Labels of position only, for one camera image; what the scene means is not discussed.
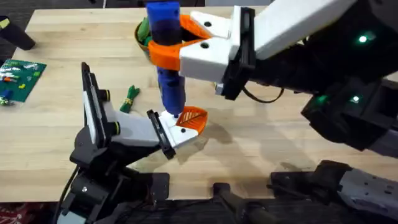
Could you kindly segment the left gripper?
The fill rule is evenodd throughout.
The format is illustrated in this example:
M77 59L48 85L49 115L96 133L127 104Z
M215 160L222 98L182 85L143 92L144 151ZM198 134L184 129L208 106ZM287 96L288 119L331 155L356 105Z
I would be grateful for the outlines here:
M97 176L121 170L156 151L172 159L175 149L203 132L208 119L208 112L196 106L185 106L178 115L152 110L146 117L126 114L95 90L83 92L83 107L85 125L75 138L70 160Z

